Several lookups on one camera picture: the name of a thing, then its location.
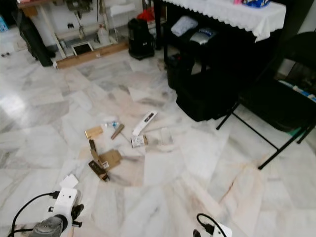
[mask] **gray object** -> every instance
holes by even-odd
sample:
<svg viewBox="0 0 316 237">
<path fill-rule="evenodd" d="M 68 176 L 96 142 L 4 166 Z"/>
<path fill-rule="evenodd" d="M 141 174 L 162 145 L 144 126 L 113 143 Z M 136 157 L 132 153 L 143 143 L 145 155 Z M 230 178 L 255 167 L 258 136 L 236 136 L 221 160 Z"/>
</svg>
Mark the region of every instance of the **gray object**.
<svg viewBox="0 0 316 237">
<path fill-rule="evenodd" d="M 171 28 L 171 31 L 177 37 L 180 37 L 189 29 L 193 29 L 198 26 L 198 22 L 189 17 L 189 16 L 182 16 L 176 24 L 174 24 Z"/>
<path fill-rule="evenodd" d="M 211 28 L 201 28 L 190 38 L 190 41 L 199 43 L 200 45 L 206 44 L 211 38 L 217 34 L 216 31 Z"/>
<path fill-rule="evenodd" d="M 34 226 L 30 237 L 60 237 L 63 231 L 63 221 L 56 216 L 40 222 Z"/>
</svg>

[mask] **power cord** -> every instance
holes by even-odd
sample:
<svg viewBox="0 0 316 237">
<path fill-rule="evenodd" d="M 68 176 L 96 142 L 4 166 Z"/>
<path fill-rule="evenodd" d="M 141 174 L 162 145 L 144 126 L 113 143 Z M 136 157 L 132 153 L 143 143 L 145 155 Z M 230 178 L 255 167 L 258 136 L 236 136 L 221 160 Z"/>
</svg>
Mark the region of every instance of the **power cord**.
<svg viewBox="0 0 316 237">
<path fill-rule="evenodd" d="M 53 193 L 47 193 L 47 194 L 41 194 L 41 195 L 38 195 L 36 197 L 34 197 L 33 199 L 29 200 L 24 206 L 22 206 L 22 208 L 16 213 L 15 217 L 13 218 L 13 221 L 12 221 L 12 226 L 11 226 L 11 233 L 7 236 L 7 237 L 14 237 L 14 233 L 16 232 L 27 232 L 27 231 L 32 231 L 33 229 L 19 229 L 19 230 L 15 230 L 15 222 L 16 222 L 16 219 L 18 218 L 18 216 L 20 215 L 20 213 L 24 210 L 25 207 L 27 207 L 31 202 L 33 202 L 34 200 L 40 198 L 40 197 L 43 197 L 43 196 L 52 196 L 53 199 L 57 199 L 59 195 L 59 191 L 55 191 Z"/>
<path fill-rule="evenodd" d="M 204 213 L 199 213 L 199 214 L 197 215 L 197 221 L 201 224 L 201 226 L 204 227 L 204 229 L 206 230 L 206 232 L 208 232 L 210 235 L 213 235 L 213 233 L 214 233 L 214 226 L 212 226 L 211 224 L 203 223 L 203 222 L 199 219 L 200 216 L 204 216 L 204 217 L 206 217 L 207 219 L 209 219 L 210 221 L 212 221 L 212 222 L 219 228 L 219 230 L 221 231 L 221 233 L 223 234 L 223 236 L 224 236 L 224 237 L 227 237 L 226 234 L 225 234 L 225 232 L 223 231 L 223 229 L 220 227 L 220 225 L 219 225 L 212 217 L 210 217 L 210 216 L 208 216 L 208 215 L 206 215 L 206 214 L 204 214 Z"/>
<path fill-rule="evenodd" d="M 79 34 L 81 35 L 81 31 L 82 31 L 84 38 L 86 38 L 85 33 L 83 31 L 83 26 L 80 24 L 80 21 L 79 21 L 79 18 L 81 19 L 81 17 L 79 17 L 79 14 L 80 14 L 79 11 L 75 12 L 75 16 L 76 16 L 76 19 L 77 19 L 78 24 L 79 24 Z"/>
</svg>

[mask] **label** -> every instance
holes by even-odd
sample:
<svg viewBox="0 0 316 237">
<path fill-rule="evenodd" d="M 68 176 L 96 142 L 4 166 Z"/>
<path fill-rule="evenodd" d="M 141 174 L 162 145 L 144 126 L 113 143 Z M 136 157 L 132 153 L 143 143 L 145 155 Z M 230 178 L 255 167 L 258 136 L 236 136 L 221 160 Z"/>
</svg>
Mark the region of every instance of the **label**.
<svg viewBox="0 0 316 237">
<path fill-rule="evenodd" d="M 108 163 L 107 161 L 103 163 L 103 168 L 106 169 L 106 168 L 109 168 L 109 167 L 110 167 L 110 166 L 109 166 L 109 163 Z"/>
<path fill-rule="evenodd" d="M 135 147 L 141 147 L 141 146 L 146 145 L 145 139 L 146 137 L 144 135 L 132 137 L 131 138 L 132 147 L 135 148 Z"/>
</svg>

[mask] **black vacuum cleaner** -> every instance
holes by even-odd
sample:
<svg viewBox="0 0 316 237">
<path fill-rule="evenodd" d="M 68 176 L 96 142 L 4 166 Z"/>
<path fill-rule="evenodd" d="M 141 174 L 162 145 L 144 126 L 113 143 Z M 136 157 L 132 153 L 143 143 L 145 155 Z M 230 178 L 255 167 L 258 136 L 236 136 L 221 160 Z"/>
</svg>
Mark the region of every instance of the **black vacuum cleaner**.
<svg viewBox="0 0 316 237">
<path fill-rule="evenodd" d="M 131 57 L 138 60 L 155 55 L 155 39 L 149 33 L 147 21 L 133 18 L 128 22 L 128 39 Z"/>
</svg>

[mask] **brown cardboard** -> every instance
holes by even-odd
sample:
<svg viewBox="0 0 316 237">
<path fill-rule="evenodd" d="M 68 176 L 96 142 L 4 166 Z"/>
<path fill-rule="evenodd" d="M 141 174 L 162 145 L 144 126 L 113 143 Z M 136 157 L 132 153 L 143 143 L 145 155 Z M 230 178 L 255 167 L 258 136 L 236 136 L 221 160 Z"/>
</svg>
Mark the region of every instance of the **brown cardboard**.
<svg viewBox="0 0 316 237">
<path fill-rule="evenodd" d="M 93 172 L 98 175 L 98 177 L 100 179 L 102 179 L 103 181 L 106 181 L 107 179 L 109 179 L 107 172 L 105 171 L 105 169 L 102 169 L 99 164 L 97 162 L 95 162 L 94 160 L 89 162 L 89 166 L 90 168 L 93 170 Z"/>
<path fill-rule="evenodd" d="M 92 136 L 99 135 L 102 132 L 103 132 L 103 129 L 102 129 L 101 126 L 93 127 L 91 129 L 88 129 L 88 130 L 84 131 L 85 136 L 87 137 L 87 139 L 90 139 Z"/>
<path fill-rule="evenodd" d="M 110 150 L 98 155 L 95 150 L 91 149 L 91 154 L 93 159 L 95 159 L 106 171 L 118 166 L 120 164 L 120 160 L 122 159 L 122 156 L 117 150 Z"/>
</svg>

